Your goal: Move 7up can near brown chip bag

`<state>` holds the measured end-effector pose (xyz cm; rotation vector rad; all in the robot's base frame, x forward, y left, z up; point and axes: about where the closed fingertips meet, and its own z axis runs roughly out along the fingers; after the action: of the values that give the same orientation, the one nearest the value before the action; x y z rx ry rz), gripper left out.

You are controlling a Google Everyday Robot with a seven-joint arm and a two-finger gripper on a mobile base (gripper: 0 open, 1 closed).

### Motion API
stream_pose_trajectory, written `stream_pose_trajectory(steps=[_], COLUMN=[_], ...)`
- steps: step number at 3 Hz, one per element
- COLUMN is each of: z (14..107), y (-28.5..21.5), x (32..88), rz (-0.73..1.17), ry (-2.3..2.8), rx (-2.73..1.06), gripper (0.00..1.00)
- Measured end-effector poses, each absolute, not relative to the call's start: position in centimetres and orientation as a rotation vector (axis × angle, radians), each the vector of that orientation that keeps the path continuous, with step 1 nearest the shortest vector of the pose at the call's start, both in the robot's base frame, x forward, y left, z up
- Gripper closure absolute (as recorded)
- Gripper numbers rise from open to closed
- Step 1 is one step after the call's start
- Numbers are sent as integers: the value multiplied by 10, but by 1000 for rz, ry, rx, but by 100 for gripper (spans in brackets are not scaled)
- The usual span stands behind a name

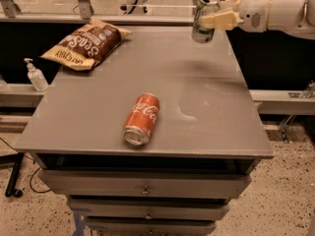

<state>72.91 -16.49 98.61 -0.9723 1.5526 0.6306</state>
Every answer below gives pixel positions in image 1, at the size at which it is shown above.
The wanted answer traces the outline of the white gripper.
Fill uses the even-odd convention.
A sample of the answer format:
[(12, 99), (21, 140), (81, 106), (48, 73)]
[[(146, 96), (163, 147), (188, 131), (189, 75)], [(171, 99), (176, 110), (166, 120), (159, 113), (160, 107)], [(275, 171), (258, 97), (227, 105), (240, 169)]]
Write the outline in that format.
[(267, 30), (271, 1), (220, 1), (220, 10), (227, 12), (211, 13), (202, 16), (200, 18), (200, 25), (203, 28), (214, 30), (233, 30), (239, 26), (247, 32), (264, 32)]

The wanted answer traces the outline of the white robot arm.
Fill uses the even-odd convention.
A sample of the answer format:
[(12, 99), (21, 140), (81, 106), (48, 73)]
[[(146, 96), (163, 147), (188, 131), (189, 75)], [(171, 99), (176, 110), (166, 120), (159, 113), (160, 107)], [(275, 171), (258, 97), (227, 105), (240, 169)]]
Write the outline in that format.
[(315, 0), (224, 0), (216, 12), (202, 16), (200, 24), (215, 30), (278, 30), (314, 40)]

